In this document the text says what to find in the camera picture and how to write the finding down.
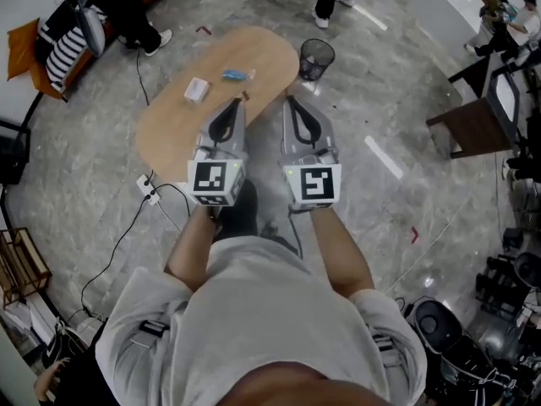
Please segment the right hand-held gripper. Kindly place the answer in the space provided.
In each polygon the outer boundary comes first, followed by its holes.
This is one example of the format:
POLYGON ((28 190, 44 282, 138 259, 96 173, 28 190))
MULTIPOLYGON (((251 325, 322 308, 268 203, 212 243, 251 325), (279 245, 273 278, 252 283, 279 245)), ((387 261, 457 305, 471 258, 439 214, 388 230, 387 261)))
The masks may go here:
POLYGON ((282 157, 280 165, 291 196, 289 211, 303 213, 337 203, 342 165, 331 121, 315 106, 287 96, 282 124, 283 151, 289 155, 282 157))

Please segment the white plastic tray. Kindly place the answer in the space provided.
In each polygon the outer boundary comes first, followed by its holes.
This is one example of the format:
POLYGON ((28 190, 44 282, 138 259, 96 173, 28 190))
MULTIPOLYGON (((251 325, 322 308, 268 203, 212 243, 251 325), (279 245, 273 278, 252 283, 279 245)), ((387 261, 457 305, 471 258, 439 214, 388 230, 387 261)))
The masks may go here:
POLYGON ((183 96, 188 102, 200 104, 205 99, 209 89, 209 81, 193 77, 190 80, 183 96))

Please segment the blue wrapper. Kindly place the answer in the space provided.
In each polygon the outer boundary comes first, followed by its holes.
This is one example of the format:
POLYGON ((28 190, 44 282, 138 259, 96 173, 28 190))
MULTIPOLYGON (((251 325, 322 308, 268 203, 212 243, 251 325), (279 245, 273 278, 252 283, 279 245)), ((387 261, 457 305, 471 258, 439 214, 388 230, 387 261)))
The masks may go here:
POLYGON ((226 69, 222 72, 221 78, 223 80, 244 82, 252 80, 256 75, 256 70, 251 69, 249 71, 240 71, 236 69, 226 69))

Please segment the black mesh waste bin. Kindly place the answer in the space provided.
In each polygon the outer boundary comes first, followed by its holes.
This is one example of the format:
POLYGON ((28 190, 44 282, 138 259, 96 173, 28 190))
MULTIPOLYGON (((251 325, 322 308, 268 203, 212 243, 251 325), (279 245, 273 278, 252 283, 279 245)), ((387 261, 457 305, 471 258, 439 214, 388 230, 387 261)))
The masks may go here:
POLYGON ((308 39, 300 49, 299 76, 307 81, 319 80, 335 61, 334 48, 321 39, 308 39))

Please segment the person's right forearm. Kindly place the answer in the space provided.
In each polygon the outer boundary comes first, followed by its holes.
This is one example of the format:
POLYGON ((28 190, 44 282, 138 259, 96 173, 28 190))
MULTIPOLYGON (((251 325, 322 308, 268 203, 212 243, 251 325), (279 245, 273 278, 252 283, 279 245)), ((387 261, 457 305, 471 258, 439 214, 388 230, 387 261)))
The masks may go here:
POLYGON ((333 290, 348 299, 358 291, 374 289, 369 265, 336 212, 319 208, 310 212, 310 218, 333 290))

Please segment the person's left forearm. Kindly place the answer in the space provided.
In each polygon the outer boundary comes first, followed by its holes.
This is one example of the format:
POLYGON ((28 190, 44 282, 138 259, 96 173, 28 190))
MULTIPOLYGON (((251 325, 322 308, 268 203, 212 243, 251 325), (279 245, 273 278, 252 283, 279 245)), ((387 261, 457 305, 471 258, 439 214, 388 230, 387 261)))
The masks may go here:
POLYGON ((206 281, 210 247, 216 229, 209 208, 197 206, 173 246, 164 272, 181 281, 192 292, 200 288, 206 281))

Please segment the oval wooden table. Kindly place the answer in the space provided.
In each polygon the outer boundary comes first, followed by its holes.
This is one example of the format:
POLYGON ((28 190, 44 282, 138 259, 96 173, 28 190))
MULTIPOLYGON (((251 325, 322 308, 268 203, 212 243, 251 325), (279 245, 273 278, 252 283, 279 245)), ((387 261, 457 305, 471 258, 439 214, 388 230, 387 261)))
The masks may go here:
POLYGON ((199 127, 213 110, 240 97, 246 121, 252 123, 287 90, 298 71, 297 51, 274 32, 259 26, 230 30, 178 73, 143 111, 135 138, 140 157, 161 180, 186 181, 199 127), (223 80, 226 69, 255 69, 256 75, 244 82, 223 80), (183 96, 193 77, 210 82, 200 104, 183 96), (244 100, 243 91, 249 100, 244 100))

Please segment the person's black trousers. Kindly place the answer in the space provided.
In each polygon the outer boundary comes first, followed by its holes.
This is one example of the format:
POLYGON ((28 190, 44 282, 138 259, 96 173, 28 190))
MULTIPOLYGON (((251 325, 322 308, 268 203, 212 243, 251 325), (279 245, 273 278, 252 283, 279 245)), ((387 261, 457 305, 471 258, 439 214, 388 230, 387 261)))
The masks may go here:
POLYGON ((213 242, 242 236, 256 236, 277 242, 299 257, 302 251, 296 249, 286 239, 278 234, 277 228, 270 222, 259 231, 257 226, 259 199, 254 184, 245 179, 234 206, 223 207, 218 216, 220 231, 213 242))

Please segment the white power strip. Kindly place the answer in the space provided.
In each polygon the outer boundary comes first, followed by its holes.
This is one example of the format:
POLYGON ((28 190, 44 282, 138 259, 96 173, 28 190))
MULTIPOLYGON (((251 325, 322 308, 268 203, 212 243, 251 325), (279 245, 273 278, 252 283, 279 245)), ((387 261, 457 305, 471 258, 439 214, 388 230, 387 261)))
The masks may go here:
POLYGON ((155 185, 151 182, 151 178, 147 175, 140 175, 136 180, 136 184, 145 200, 148 201, 151 206, 154 206, 161 201, 161 196, 157 192, 155 185))

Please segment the grey pillow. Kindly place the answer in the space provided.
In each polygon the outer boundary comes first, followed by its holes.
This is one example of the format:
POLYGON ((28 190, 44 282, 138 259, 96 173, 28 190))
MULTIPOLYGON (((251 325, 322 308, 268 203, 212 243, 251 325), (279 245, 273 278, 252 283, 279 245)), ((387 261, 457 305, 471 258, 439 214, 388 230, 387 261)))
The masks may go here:
POLYGON ((90 0, 76 0, 75 18, 83 34, 86 45, 95 57, 100 57, 105 49, 105 31, 98 13, 91 7, 90 0))

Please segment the striped blanket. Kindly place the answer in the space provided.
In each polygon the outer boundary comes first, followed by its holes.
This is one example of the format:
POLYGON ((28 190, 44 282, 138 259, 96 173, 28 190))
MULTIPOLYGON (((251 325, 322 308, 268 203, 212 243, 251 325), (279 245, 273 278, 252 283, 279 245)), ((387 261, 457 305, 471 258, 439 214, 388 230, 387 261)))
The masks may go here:
POLYGON ((62 93, 68 76, 74 71, 75 64, 88 50, 81 29, 75 26, 62 36, 52 47, 46 59, 46 74, 52 88, 62 93))

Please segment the person's grey shirt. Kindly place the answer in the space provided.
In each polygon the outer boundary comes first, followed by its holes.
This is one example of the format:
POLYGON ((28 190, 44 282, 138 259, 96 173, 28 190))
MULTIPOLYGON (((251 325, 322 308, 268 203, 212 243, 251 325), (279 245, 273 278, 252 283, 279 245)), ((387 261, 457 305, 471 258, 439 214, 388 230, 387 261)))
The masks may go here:
POLYGON ((215 243, 195 292, 166 273, 135 270, 96 361, 121 406, 216 406, 249 372, 279 362, 413 406, 427 373, 393 299, 376 290, 344 298, 293 252, 255 236, 215 243))

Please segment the white table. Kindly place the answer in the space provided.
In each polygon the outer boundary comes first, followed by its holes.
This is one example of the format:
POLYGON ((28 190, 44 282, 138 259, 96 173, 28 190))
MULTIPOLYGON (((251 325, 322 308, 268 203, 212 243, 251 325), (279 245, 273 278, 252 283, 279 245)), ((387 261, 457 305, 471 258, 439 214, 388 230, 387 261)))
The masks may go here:
POLYGON ((482 0, 411 0, 408 12, 448 51, 462 48, 480 31, 482 0))

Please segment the black cabinet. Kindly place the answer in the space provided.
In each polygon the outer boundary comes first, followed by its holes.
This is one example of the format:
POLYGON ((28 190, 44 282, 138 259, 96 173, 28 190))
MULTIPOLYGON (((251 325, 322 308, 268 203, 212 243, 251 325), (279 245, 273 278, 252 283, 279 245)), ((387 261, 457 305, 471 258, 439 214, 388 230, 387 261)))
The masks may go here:
POLYGON ((18 184, 29 159, 30 130, 0 119, 0 184, 18 184))

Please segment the orange cushion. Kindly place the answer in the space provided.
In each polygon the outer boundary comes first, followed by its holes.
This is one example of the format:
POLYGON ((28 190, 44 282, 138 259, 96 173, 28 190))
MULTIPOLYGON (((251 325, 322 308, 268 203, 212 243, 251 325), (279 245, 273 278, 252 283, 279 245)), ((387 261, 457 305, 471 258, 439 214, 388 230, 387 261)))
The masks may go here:
POLYGON ((30 72, 37 74, 36 38, 39 18, 10 30, 8 36, 8 72, 7 80, 30 72))

